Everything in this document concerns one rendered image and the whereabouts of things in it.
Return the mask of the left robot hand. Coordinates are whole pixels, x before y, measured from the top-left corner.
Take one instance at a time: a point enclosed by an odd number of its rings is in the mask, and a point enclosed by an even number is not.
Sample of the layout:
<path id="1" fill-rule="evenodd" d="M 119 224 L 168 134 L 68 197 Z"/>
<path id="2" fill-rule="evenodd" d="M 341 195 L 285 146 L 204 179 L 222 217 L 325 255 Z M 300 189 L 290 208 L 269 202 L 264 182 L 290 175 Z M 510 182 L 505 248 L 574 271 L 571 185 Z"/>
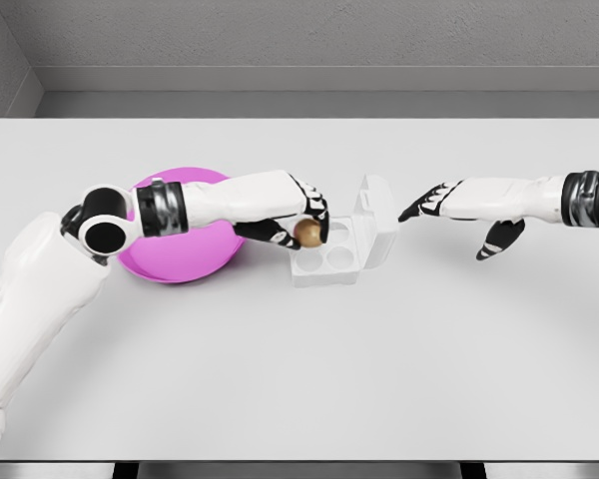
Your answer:
<path id="1" fill-rule="evenodd" d="M 301 249 L 300 242 L 278 219 L 311 216 L 320 226 L 319 240 L 329 234 L 329 210 L 325 197 L 314 186 L 285 171 L 271 171 L 235 178 L 238 202 L 231 206 L 231 223 L 237 236 Z"/>

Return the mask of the pink bowl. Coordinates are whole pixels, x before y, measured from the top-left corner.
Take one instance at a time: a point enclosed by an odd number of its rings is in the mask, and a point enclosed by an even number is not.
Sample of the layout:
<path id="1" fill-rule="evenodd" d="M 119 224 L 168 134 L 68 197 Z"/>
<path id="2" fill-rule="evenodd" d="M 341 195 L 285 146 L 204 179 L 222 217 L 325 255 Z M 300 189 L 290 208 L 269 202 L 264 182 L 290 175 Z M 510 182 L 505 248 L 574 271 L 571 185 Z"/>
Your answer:
<path id="1" fill-rule="evenodd" d="M 137 239 L 118 255 L 118 262 L 149 281 L 183 283 L 223 268 L 244 243 L 230 223 L 218 221 L 185 234 Z"/>

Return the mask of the brown egg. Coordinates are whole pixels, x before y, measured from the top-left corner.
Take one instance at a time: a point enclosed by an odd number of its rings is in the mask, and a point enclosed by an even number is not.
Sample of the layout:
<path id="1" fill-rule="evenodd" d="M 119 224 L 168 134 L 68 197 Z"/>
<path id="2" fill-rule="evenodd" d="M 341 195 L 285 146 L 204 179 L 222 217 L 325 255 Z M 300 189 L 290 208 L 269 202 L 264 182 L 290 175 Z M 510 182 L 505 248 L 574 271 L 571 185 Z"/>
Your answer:
<path id="1" fill-rule="evenodd" d="M 296 223 L 294 236 L 301 247 L 314 248 L 322 245 L 321 227 L 317 220 L 306 218 Z"/>

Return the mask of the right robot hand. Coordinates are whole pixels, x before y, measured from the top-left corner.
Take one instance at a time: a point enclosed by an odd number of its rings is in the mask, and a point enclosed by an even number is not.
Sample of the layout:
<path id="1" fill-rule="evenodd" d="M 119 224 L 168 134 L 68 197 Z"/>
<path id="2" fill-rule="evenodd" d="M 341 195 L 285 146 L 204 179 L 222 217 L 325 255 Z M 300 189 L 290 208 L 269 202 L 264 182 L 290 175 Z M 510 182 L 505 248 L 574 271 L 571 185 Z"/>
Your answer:
<path id="1" fill-rule="evenodd" d="M 476 259 L 483 261 L 511 247 L 525 230 L 520 195 L 527 181 L 470 178 L 439 184 L 408 206 L 400 223 L 420 216 L 455 221 L 493 221 Z"/>

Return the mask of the white egg box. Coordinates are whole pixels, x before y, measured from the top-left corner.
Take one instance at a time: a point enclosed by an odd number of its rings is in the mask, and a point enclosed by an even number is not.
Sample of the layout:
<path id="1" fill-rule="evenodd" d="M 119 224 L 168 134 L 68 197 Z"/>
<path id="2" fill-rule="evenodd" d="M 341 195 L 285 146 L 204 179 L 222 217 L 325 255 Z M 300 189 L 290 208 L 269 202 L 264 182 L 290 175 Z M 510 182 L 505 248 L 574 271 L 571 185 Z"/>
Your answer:
<path id="1" fill-rule="evenodd" d="M 328 242 L 290 253 L 293 286 L 356 283 L 363 270 L 386 260 L 397 230 L 397 211 L 388 181 L 366 175 L 352 214 L 330 219 Z"/>

